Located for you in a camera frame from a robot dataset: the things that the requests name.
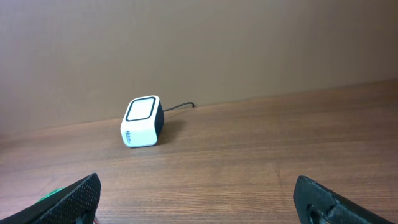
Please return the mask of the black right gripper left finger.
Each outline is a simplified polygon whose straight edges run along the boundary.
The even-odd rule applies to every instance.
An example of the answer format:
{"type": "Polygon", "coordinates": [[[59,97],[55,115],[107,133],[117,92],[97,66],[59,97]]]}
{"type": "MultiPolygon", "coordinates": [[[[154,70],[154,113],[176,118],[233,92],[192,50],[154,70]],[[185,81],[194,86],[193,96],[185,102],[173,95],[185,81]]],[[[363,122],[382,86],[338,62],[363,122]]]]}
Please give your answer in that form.
{"type": "Polygon", "coordinates": [[[96,211],[101,182],[96,173],[65,187],[41,202],[1,220],[2,224],[99,224],[96,211]]]}

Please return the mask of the green lidded plastic jar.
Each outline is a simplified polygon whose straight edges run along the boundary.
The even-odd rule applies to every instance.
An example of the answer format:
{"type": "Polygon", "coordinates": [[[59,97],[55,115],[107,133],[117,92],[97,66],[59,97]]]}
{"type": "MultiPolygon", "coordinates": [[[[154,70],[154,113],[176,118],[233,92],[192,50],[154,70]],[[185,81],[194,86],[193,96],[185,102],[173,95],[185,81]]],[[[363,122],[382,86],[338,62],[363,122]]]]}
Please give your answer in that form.
{"type": "Polygon", "coordinates": [[[48,198],[48,197],[50,197],[50,196],[52,196],[52,195],[54,195],[54,194],[57,194],[59,191],[61,191],[61,190],[63,190],[63,189],[64,189],[64,188],[62,187],[62,188],[53,190],[52,192],[50,192],[50,193],[48,193],[47,195],[43,196],[43,197],[42,197],[41,199],[39,199],[37,202],[41,202],[41,201],[45,200],[46,198],[48,198]]]}

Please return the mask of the white barcode scanner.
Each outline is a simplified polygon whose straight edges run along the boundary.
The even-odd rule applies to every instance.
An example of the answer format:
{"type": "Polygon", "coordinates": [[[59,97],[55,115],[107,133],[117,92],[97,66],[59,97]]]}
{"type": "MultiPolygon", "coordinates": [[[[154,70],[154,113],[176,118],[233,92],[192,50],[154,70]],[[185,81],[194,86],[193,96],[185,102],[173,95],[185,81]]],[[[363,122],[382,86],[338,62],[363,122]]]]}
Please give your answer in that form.
{"type": "Polygon", "coordinates": [[[154,146],[163,125],[164,112],[158,96],[135,98],[129,103],[121,123],[123,143],[130,148],[154,146]]]}

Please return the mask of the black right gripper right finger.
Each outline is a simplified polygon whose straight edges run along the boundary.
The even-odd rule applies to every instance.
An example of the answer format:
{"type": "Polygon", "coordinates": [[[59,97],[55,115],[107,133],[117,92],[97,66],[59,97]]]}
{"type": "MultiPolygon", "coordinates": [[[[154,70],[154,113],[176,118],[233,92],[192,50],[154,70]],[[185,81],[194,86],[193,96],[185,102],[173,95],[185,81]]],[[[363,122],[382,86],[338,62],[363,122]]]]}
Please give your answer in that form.
{"type": "Polygon", "coordinates": [[[304,175],[296,181],[293,200],[301,223],[392,224],[304,175]]]}

